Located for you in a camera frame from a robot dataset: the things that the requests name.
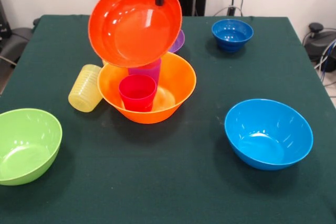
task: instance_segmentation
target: green bowl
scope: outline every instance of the green bowl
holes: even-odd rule
[[[61,139],[61,124],[46,111],[0,114],[0,185],[21,185],[40,177],[55,160]]]

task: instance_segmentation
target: cup rim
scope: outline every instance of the cup rim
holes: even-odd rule
[[[147,95],[147,96],[145,96],[145,97],[142,97],[142,98],[130,98],[129,96],[124,95],[124,94],[121,92],[121,90],[120,90],[120,85],[121,85],[121,83],[122,83],[126,78],[134,77],[134,76],[143,76],[143,77],[146,77],[146,78],[148,78],[148,79],[151,79],[151,81],[154,83],[154,90],[153,90],[153,92],[151,92],[149,95]],[[124,97],[127,97],[127,99],[132,100],[132,101],[140,101],[140,100],[146,99],[146,98],[148,98],[148,97],[154,95],[154,94],[156,93],[157,88],[158,88],[158,85],[156,85],[156,81],[155,81],[152,77],[150,77],[150,76],[148,76],[148,75],[146,75],[146,74],[138,74],[138,73],[136,73],[136,74],[130,74],[130,75],[126,76],[124,79],[122,79],[122,80],[120,81],[120,83],[119,83],[119,87],[118,87],[120,95],[121,95],[121,96],[124,96]]]
[[[88,67],[92,67],[93,69],[91,69],[92,72],[96,73],[97,75],[99,74],[100,70],[102,69],[102,67],[99,67],[95,64],[85,64],[82,66],[81,70],[79,71],[79,73],[82,71],[82,70],[85,70],[86,68]]]

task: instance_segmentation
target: pink cup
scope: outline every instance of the pink cup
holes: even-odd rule
[[[159,85],[159,76],[161,69],[161,58],[150,63],[146,66],[138,67],[138,68],[129,68],[128,74],[145,74],[154,79],[156,85]]]
[[[119,93],[125,109],[149,112],[153,108],[156,83],[152,77],[145,74],[132,74],[122,79]]]

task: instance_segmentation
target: red cup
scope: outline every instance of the red cup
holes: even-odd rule
[[[145,74],[132,74],[122,79],[119,93],[125,109],[149,112],[153,108],[156,83],[152,77]]]

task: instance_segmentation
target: bowl rim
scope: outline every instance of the bowl rim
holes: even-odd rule
[[[183,42],[181,43],[181,45],[175,51],[168,51],[168,52],[172,52],[174,54],[174,53],[176,53],[177,51],[179,51],[183,47],[183,45],[185,43],[185,34],[184,34],[184,31],[182,29],[180,29],[180,32],[178,33],[178,36],[177,36],[177,38],[176,38],[175,41],[177,41],[177,39],[178,39],[178,37],[179,37],[180,34],[182,34]]]
[[[218,37],[217,34],[214,33],[214,26],[215,26],[216,24],[218,24],[218,23],[223,22],[223,21],[235,21],[235,22],[243,23],[243,24],[247,25],[247,26],[251,29],[252,34],[251,34],[251,36],[249,36],[248,38],[246,38],[246,39],[244,39],[244,40],[240,40],[240,41],[227,41],[227,40],[224,40],[224,39]],[[254,30],[253,30],[253,28],[251,27],[251,25],[249,25],[248,23],[246,23],[246,22],[244,22],[244,21],[241,21],[241,20],[239,20],[239,19],[233,19],[233,18],[225,18],[225,19],[221,19],[221,20],[219,20],[219,21],[216,21],[216,22],[212,25],[212,27],[211,27],[211,32],[212,32],[212,34],[213,34],[217,39],[219,39],[219,40],[221,40],[221,41],[229,42],[229,43],[243,43],[243,42],[247,42],[247,41],[249,41],[249,40],[253,37],[253,35],[254,35]]]
[[[23,177],[27,176],[28,174],[32,174],[36,170],[40,169],[42,166],[44,166],[58,152],[58,150],[60,148],[60,145],[61,145],[61,142],[62,142],[62,136],[63,136],[62,126],[61,126],[59,120],[53,114],[51,114],[48,111],[41,110],[41,109],[36,109],[36,108],[21,108],[21,109],[14,109],[14,110],[9,110],[9,111],[3,112],[3,113],[0,114],[0,117],[3,116],[3,115],[6,115],[6,114],[15,113],[15,112],[18,112],[18,111],[38,111],[38,112],[42,112],[43,114],[46,114],[46,115],[50,116],[57,123],[58,128],[59,128],[59,132],[60,132],[60,136],[59,136],[59,140],[57,141],[57,147],[55,148],[55,150],[53,151],[53,153],[51,153],[49,155],[49,158],[47,160],[45,160],[41,165],[35,167],[30,172],[27,172],[25,174],[22,174],[20,176],[14,177],[14,178],[9,178],[9,179],[1,179],[0,178],[0,183],[1,182],[10,182],[10,181],[13,181],[13,180],[16,180],[16,179],[19,179],[19,178],[23,178]]]
[[[311,142],[310,142],[310,146],[308,148],[308,150],[306,151],[306,153],[300,157],[299,159],[293,161],[293,162],[287,162],[287,163],[281,163],[281,164],[274,164],[274,163],[269,163],[269,162],[264,162],[264,161],[261,161],[261,160],[258,160],[258,159],[255,159],[255,158],[252,158],[248,155],[246,155],[245,153],[241,152],[240,149],[231,141],[228,133],[227,133],[227,130],[226,130],[226,125],[227,125],[227,117],[228,115],[231,113],[231,111],[236,108],[237,106],[243,104],[243,103],[246,103],[246,102],[251,102],[251,101],[267,101],[267,102],[272,102],[272,103],[277,103],[277,104],[280,104],[282,106],[285,106],[287,108],[289,108],[291,111],[293,111],[295,114],[297,114],[299,117],[301,117],[304,121],[304,123],[308,126],[308,129],[309,129],[309,132],[310,132],[310,139],[311,139]],[[271,100],[271,99],[264,99],[264,98],[255,98],[255,99],[248,99],[248,100],[244,100],[244,101],[241,101],[241,102],[238,102],[237,104],[235,104],[226,114],[225,116],[225,120],[224,120],[224,130],[225,130],[225,133],[226,133],[226,136],[230,142],[230,144],[236,148],[240,153],[242,153],[244,156],[256,161],[256,162],[259,162],[259,163],[262,163],[262,164],[267,164],[267,165],[272,165],[272,166],[289,166],[289,165],[293,165],[301,160],[303,160],[311,151],[312,147],[313,147],[313,143],[314,143],[314,136],[313,136],[313,131],[308,123],[308,121],[298,112],[296,111],[295,109],[293,109],[292,107],[282,103],[282,102],[278,102],[278,101],[275,101],[275,100]]]
[[[169,107],[169,108],[166,108],[166,109],[164,109],[164,110],[156,110],[156,111],[149,111],[149,112],[131,111],[131,110],[124,109],[124,108],[122,108],[122,107],[120,107],[120,106],[117,106],[117,105],[111,103],[110,101],[108,101],[108,100],[105,98],[105,95],[101,92],[100,85],[99,85],[100,75],[101,75],[101,73],[103,72],[103,69],[104,69],[104,68],[107,68],[108,65],[110,65],[109,63],[105,64],[105,65],[102,67],[101,71],[99,72],[99,75],[98,75],[98,78],[97,78],[97,86],[98,86],[99,93],[101,94],[101,96],[103,97],[103,99],[104,99],[105,101],[107,101],[110,105],[112,105],[113,107],[115,107],[117,110],[121,110],[121,111],[129,112],[129,113],[133,113],[133,114],[156,114],[156,113],[160,113],[160,112],[163,112],[163,111],[171,110],[171,109],[173,109],[173,108],[178,108],[178,107],[179,107],[182,103],[184,103],[184,102],[185,102],[185,101],[192,95],[192,93],[194,92],[194,90],[195,90],[195,88],[196,88],[197,77],[196,77],[195,70],[193,69],[193,67],[191,66],[191,64],[190,64],[188,61],[186,61],[184,58],[182,58],[181,56],[179,56],[179,55],[177,55],[177,54],[174,54],[173,52],[166,52],[166,53],[163,55],[163,57],[164,57],[165,55],[171,55],[171,56],[173,56],[173,57],[180,58],[181,60],[185,61],[185,63],[187,63],[188,66],[190,67],[190,69],[192,70],[192,73],[193,73],[193,76],[194,76],[194,80],[195,80],[195,81],[194,81],[194,85],[193,85],[191,91],[190,91],[189,94],[188,94],[183,100],[181,100],[180,102],[178,102],[178,103],[174,104],[173,106],[171,106],[171,107]]]
[[[94,50],[94,52],[98,55],[98,57],[99,57],[101,60],[104,60],[104,61],[106,61],[107,63],[109,63],[109,62],[107,61],[107,59],[102,58],[102,57],[100,56],[98,50],[97,50],[96,47],[93,45],[94,43],[93,43],[93,39],[92,39],[92,34],[91,34],[91,32],[90,32],[90,30],[91,30],[90,28],[91,28],[91,26],[93,25],[92,22],[93,22],[93,19],[94,19],[93,13],[94,13],[95,10],[97,9],[98,5],[100,5],[101,1],[102,1],[102,0],[98,0],[98,1],[95,3],[95,5],[94,5],[94,7],[92,8],[92,10],[91,10],[91,13],[90,13],[90,16],[89,16],[89,20],[88,20],[87,32],[88,32],[88,37],[89,37],[89,42],[90,42],[90,46],[91,46],[91,48]],[[180,33],[180,31],[181,31],[181,28],[182,28],[183,15],[182,15],[181,3],[180,3],[179,0],[175,0],[175,1],[178,3],[178,6],[179,6],[178,11],[179,11],[179,13],[180,13],[180,15],[179,15],[179,17],[180,17],[180,20],[179,20],[179,31],[178,31],[178,33],[176,34],[175,38],[172,40],[171,45],[167,48],[167,51],[169,51],[169,49],[173,46],[173,44],[174,44],[175,41],[177,40],[177,38],[178,38],[178,36],[179,36],[179,33]],[[164,54],[165,54],[165,52],[161,53],[155,60],[158,60],[158,59],[159,59],[161,56],[163,56]],[[122,65],[116,64],[116,63],[114,62],[113,65],[118,66],[118,67],[121,67],[121,68],[137,68],[137,67],[141,67],[141,66],[144,66],[144,65],[148,65],[148,64],[150,64],[150,63],[151,63],[151,62],[143,63],[143,64],[140,64],[140,65],[139,65],[139,64],[136,64],[136,65],[122,66]]]

